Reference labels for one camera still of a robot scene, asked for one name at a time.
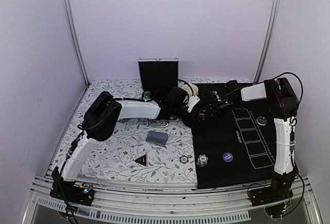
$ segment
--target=triangular sign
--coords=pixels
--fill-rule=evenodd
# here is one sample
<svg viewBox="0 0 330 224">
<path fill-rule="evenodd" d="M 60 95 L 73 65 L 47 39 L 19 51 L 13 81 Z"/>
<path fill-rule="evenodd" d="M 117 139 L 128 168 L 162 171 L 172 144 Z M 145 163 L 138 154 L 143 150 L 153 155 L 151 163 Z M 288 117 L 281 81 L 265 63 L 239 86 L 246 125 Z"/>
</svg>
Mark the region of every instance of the triangular sign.
<svg viewBox="0 0 330 224">
<path fill-rule="evenodd" d="M 145 154 L 139 158 L 137 158 L 136 160 L 134 160 L 136 163 L 139 163 L 142 166 L 148 166 L 148 155 Z"/>
</svg>

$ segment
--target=black and white poker chip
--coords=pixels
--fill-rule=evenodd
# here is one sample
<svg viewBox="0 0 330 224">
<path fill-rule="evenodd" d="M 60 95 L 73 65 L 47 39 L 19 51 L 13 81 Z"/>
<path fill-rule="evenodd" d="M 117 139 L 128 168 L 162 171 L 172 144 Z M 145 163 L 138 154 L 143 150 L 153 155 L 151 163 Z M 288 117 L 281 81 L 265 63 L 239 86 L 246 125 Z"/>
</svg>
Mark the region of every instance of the black and white poker chip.
<svg viewBox="0 0 330 224">
<path fill-rule="evenodd" d="M 180 157 L 180 162 L 182 164 L 186 164 L 186 163 L 188 163 L 188 161 L 189 161 L 189 159 L 185 155 L 183 155 L 183 156 Z"/>
</svg>

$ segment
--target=floral tablecloth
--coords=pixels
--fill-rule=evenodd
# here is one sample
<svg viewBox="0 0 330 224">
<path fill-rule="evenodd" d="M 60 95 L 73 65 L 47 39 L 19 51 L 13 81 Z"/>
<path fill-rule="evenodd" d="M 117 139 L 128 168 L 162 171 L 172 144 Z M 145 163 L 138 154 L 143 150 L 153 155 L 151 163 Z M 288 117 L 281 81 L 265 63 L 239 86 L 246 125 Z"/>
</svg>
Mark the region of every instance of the floral tablecloth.
<svg viewBox="0 0 330 224">
<path fill-rule="evenodd" d="M 223 83 L 225 79 L 190 79 L 193 83 Z M 142 87 L 140 80 L 93 81 L 87 89 L 80 106 L 75 113 L 68 130 L 61 141 L 52 163 L 59 166 L 65 159 L 70 143 L 79 133 L 77 125 L 89 106 L 102 91 L 116 97 L 140 98 Z M 169 139 L 165 147 L 145 142 L 149 131 L 165 132 Z M 147 166 L 135 160 L 147 154 Z M 181 156 L 188 162 L 180 162 Z M 113 135 L 91 153 L 79 172 L 80 176 L 109 180 L 125 180 L 151 183 L 196 183 L 194 150 L 190 128 L 181 121 L 170 121 L 166 128 L 152 128 L 144 119 L 128 119 L 117 122 Z"/>
</svg>

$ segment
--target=poker mat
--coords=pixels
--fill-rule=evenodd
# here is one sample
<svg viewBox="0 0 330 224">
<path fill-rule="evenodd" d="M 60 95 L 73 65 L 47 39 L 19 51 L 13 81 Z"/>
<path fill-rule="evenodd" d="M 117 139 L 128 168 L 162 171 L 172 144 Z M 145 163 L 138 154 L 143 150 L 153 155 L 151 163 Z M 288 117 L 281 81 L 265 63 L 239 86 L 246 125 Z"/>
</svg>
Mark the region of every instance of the poker mat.
<svg viewBox="0 0 330 224">
<path fill-rule="evenodd" d="M 219 96 L 227 94 L 225 84 L 196 85 L 199 93 L 211 88 Z M 264 117 L 267 124 L 258 124 L 258 117 Z M 271 178 L 276 158 L 276 132 L 267 100 L 243 102 L 219 118 L 206 118 L 191 130 L 198 189 Z M 207 156 L 206 166 L 198 166 L 200 155 Z"/>
</svg>

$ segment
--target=white wall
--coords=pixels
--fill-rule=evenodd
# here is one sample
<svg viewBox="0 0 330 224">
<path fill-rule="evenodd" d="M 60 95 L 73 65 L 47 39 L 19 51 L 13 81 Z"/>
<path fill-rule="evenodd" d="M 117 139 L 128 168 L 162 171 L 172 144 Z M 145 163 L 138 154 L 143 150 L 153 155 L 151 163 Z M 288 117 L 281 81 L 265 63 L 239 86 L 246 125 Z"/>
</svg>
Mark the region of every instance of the white wall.
<svg viewBox="0 0 330 224">
<path fill-rule="evenodd" d="M 84 85 L 62 0 L 0 0 L 0 223 L 18 224 Z"/>
<path fill-rule="evenodd" d="M 182 78 L 252 80 L 272 0 L 71 0 L 91 80 L 138 78 L 138 57 L 180 58 Z"/>
<path fill-rule="evenodd" d="M 292 71 L 303 81 L 297 163 L 308 175 L 324 223 L 330 223 L 330 0 L 280 1 L 263 77 Z M 298 83 L 290 80 L 299 95 Z"/>
</svg>

